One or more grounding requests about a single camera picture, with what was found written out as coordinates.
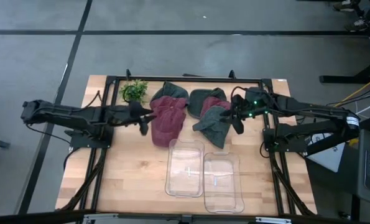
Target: wooden tabletop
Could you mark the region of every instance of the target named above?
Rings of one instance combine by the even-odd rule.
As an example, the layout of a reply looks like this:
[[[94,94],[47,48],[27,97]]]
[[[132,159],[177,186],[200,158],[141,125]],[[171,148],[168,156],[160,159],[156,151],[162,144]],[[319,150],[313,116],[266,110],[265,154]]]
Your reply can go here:
[[[85,90],[83,106],[92,100],[96,92],[104,89],[106,76],[91,75]],[[290,95],[286,80],[272,80],[274,92]],[[189,94],[195,89],[214,89],[220,87],[230,96],[236,86],[250,87],[256,84],[246,83],[208,83],[208,82],[174,82],[186,89]],[[163,82],[149,82],[145,107],[153,94],[159,90]],[[120,97],[117,104],[124,104]],[[262,142],[264,121],[262,116],[247,119],[244,122],[244,134],[238,135],[230,127],[224,149],[214,147],[202,133],[192,130],[196,118],[187,114],[179,139],[199,140],[205,145],[204,153],[227,151],[240,158],[241,189],[244,200],[244,211],[237,215],[277,215],[271,165],[268,159],[261,157],[259,147]],[[280,118],[281,123],[295,125],[294,117]],[[130,213],[175,213],[175,214],[211,214],[204,206],[204,196],[183,198],[167,195],[165,178],[169,150],[156,147],[152,143],[151,131],[141,136],[139,126],[118,127],[114,130],[114,139],[108,149],[104,165],[103,178],[98,199],[99,212],[130,212]],[[60,187],[56,208],[64,206],[80,188],[85,178],[90,149],[84,148],[75,152],[67,161],[62,185]],[[286,153],[292,187],[307,207],[316,212],[315,201],[310,186],[305,161],[296,153]],[[284,210],[288,212],[287,196],[281,186]],[[90,208],[93,185],[88,193],[86,208]]]

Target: clear plastic container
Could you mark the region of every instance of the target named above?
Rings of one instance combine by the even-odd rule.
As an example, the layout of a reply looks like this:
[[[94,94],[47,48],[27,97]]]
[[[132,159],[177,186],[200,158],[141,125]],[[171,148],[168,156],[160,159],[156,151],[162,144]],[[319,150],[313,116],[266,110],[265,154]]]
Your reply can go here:
[[[177,197],[201,196],[204,144],[196,140],[173,139],[169,148],[166,193]]]
[[[204,204],[211,213],[240,213],[244,210],[236,154],[211,152],[204,156]]]

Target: green plant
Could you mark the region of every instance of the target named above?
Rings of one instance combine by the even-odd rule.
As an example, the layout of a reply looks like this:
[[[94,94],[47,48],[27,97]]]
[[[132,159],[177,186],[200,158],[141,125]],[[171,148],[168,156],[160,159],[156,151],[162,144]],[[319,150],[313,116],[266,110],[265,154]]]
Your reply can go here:
[[[124,96],[125,101],[138,101],[144,103],[143,97],[146,95],[147,82],[134,80],[132,83],[126,83],[120,89],[120,94]]]

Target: concrete floor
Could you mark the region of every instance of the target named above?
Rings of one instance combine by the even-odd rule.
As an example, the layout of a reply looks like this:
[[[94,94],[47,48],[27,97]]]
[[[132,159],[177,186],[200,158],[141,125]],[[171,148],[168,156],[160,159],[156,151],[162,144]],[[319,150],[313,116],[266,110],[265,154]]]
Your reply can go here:
[[[0,29],[77,30],[85,4],[0,0]],[[342,30],[353,19],[325,2],[94,0],[85,29]],[[0,149],[0,215],[16,211],[40,140],[19,118],[22,102],[53,101],[73,40],[72,35],[0,35],[0,139],[11,143],[8,150]],[[133,75],[226,77],[233,69],[238,77],[285,78],[298,100],[325,104],[360,85],[322,85],[319,75],[352,75],[369,64],[370,42],[360,37],[87,35],[81,38],[62,104],[80,106],[88,75],[123,75],[126,68]],[[63,130],[55,127],[53,133],[65,136]],[[51,139],[30,212],[54,209],[67,148]],[[313,191],[323,216],[336,217],[338,210],[350,208],[349,195],[318,185]],[[369,203],[362,202],[361,217],[370,221]]]

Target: red baseball cap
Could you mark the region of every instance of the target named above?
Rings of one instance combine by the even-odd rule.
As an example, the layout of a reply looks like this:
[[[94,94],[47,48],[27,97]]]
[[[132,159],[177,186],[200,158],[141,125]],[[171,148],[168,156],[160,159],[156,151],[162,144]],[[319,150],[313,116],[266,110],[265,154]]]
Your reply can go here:
[[[200,117],[202,117],[205,112],[210,109],[212,106],[220,106],[220,107],[223,107],[225,109],[230,109],[230,103],[225,101],[225,100],[221,100],[217,97],[214,97],[214,96],[209,96],[207,97],[204,102],[203,102],[203,108],[201,109],[201,113],[200,113]]]
[[[169,147],[173,139],[177,139],[183,127],[186,114],[183,109],[187,105],[186,98],[163,96],[150,103],[157,117],[152,120],[152,141],[156,146]]]
[[[187,99],[162,96],[150,102],[150,108],[152,108],[152,110],[160,106],[173,106],[175,108],[184,109],[187,106]]]

